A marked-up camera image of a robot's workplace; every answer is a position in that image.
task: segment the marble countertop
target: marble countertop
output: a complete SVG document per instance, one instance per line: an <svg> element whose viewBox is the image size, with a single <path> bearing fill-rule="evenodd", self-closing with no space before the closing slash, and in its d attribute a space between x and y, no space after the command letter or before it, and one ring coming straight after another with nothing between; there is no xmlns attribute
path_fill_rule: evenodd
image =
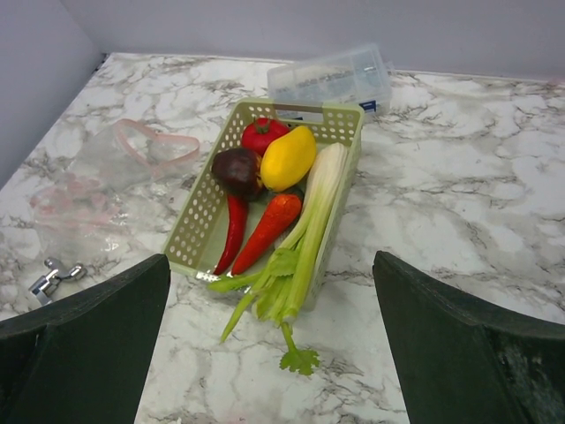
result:
<svg viewBox="0 0 565 424"><path fill-rule="evenodd" d="M83 140L128 117L197 137L206 153L238 99L266 94L274 66L111 55L0 192L0 319L37 307L27 287L45 268L27 204ZM136 423L407 423L371 275L377 250L565 323L565 87L417 73L393 84L390 114L365 125L316 310L295 326L297 344L316 349L321 368L311 378L281 371L279 330L248 314L219 345L232 304L175 274ZM139 243L85 258L90 276L54 297L160 250L193 180L150 190L163 212Z"/></svg>

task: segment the orange carrot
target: orange carrot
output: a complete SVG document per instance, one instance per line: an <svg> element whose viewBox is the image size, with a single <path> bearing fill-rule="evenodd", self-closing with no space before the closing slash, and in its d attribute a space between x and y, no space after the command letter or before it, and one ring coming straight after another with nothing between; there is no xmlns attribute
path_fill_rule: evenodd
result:
<svg viewBox="0 0 565 424"><path fill-rule="evenodd" d="M281 193L272 199L265 209L257 228L247 240L231 269L232 275L246 272L275 240L289 228L300 215L302 200L295 194Z"/></svg>

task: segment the celery stalk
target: celery stalk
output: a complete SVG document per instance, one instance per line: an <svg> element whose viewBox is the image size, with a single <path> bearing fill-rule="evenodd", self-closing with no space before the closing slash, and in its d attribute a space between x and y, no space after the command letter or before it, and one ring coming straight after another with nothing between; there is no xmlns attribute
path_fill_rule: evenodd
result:
<svg viewBox="0 0 565 424"><path fill-rule="evenodd" d="M280 327L289 351L281 359L281 368L310 375L320 364L318 353L299 350L292 340L291 323L296 319L308 293L321 241L343 177L347 149L332 144L318 153L308 176L302 215L290 234L268 260L259 274L233 281L215 282L210 288L219 292L252 283L222 333L222 341L235 328L242 313L254 301L256 315Z"/></svg>

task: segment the basket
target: basket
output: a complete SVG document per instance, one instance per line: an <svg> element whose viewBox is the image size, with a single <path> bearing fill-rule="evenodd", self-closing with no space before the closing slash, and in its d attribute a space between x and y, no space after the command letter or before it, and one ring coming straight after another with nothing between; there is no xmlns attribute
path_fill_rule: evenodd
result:
<svg viewBox="0 0 565 424"><path fill-rule="evenodd" d="M307 112L318 121L302 121L279 118L278 113L288 111ZM214 156L224 150L240 146L241 134L256 117L279 119L290 128L308 126L316 137L319 148L331 143L342 143L349 148L345 178L341 181L335 203L329 216L328 226L320 246L310 282L304 310L312 310L323 283L335 235L351 182L361 153L361 128L364 111L357 105L338 103L281 104L270 99L247 98L238 102L224 124L202 171L196 178L172 231L163 248L170 268L180 274L203 281L214 281L215 264L222 255L228 231L229 214L225 192L217 185L210 173ZM245 241L251 236L267 203L253 202L249 208ZM257 272L267 263L269 254L251 267L247 273Z"/></svg>

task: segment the clear plastic bag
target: clear plastic bag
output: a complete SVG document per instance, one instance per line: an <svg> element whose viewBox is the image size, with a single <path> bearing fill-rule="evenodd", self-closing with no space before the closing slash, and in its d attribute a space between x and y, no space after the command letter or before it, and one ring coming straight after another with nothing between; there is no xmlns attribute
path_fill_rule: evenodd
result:
<svg viewBox="0 0 565 424"><path fill-rule="evenodd" d="M93 254L130 249L135 231L162 213L136 187L186 176L199 152L193 137L157 133L130 119L99 132L54 185L30 200L45 254L88 264Z"/></svg>

